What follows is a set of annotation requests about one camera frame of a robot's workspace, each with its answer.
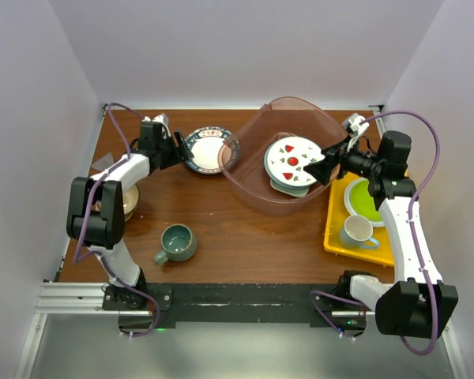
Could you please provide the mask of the dark green lettered plate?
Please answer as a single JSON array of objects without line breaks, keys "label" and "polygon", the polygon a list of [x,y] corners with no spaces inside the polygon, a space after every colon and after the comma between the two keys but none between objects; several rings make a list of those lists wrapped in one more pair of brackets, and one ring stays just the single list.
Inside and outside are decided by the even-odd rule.
[{"label": "dark green lettered plate", "polygon": [[229,169],[239,156],[239,142],[228,129],[206,126],[186,137],[186,146],[193,155],[186,165],[198,174],[219,174]]}]

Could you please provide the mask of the mint green divided tray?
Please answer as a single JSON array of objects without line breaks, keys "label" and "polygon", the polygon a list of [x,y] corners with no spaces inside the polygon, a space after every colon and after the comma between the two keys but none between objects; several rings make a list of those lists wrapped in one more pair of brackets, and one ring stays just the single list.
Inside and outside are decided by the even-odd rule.
[{"label": "mint green divided tray", "polygon": [[280,182],[275,181],[272,178],[270,179],[269,184],[274,190],[279,191],[281,193],[285,193],[292,197],[297,197],[297,198],[305,197],[309,193],[309,190],[310,190],[310,186],[302,186],[302,187],[286,186]]}]

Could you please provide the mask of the watermelon plate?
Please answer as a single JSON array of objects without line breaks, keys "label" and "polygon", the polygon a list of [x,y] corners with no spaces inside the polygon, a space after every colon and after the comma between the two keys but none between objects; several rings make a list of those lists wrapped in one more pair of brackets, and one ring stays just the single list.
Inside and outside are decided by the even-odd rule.
[{"label": "watermelon plate", "polygon": [[264,166],[275,170],[277,167],[302,167],[324,159],[322,149],[305,137],[283,137],[272,143],[265,152]]},{"label": "watermelon plate", "polygon": [[275,183],[290,189],[307,188],[316,182],[302,167],[277,167],[275,170],[267,167],[265,171]]}]

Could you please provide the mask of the pink translucent plastic bin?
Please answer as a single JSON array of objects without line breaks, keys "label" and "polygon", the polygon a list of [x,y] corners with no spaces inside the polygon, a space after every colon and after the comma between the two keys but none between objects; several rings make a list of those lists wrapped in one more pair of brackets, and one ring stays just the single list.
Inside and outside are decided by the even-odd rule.
[{"label": "pink translucent plastic bin", "polygon": [[305,137],[321,149],[346,138],[344,128],[321,108],[298,97],[284,96],[265,104],[238,131],[231,134],[239,142],[239,156],[229,169],[221,168],[233,194],[245,205],[271,216],[298,211],[325,186],[315,182],[305,197],[292,197],[274,190],[265,171],[268,147],[283,137]]}]

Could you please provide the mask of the cream patterned bowl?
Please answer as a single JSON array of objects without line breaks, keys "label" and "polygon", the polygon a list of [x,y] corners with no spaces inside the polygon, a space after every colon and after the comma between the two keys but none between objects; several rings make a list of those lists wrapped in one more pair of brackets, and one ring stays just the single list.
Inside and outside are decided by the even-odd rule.
[{"label": "cream patterned bowl", "polygon": [[123,194],[124,220],[127,222],[133,215],[140,199],[140,190],[137,185],[130,187]]}]

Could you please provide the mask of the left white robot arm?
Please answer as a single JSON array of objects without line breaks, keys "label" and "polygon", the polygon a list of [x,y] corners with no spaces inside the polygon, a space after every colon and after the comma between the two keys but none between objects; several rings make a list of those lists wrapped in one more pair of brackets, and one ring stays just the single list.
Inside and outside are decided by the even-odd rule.
[{"label": "left white robot arm", "polygon": [[145,276],[124,242],[124,193],[154,171],[184,163],[193,157],[180,131],[169,129],[160,114],[141,121],[137,147],[92,177],[71,183],[66,231],[77,241],[73,261],[94,256],[109,278],[110,288],[131,310],[149,307],[152,299]]}]

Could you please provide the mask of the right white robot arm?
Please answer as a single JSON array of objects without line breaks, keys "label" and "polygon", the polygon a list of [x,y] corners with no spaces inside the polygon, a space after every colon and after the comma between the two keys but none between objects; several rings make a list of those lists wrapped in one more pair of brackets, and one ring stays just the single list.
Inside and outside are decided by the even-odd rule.
[{"label": "right white robot arm", "polygon": [[457,305],[458,293],[443,282],[423,234],[416,185],[406,175],[411,143],[410,136],[389,131],[372,156],[344,140],[303,169],[323,185],[334,167],[340,176],[350,172],[366,178],[392,249],[394,282],[384,284],[364,272],[346,271],[336,291],[338,305],[354,310],[364,304],[374,311],[383,335],[437,339]]}]

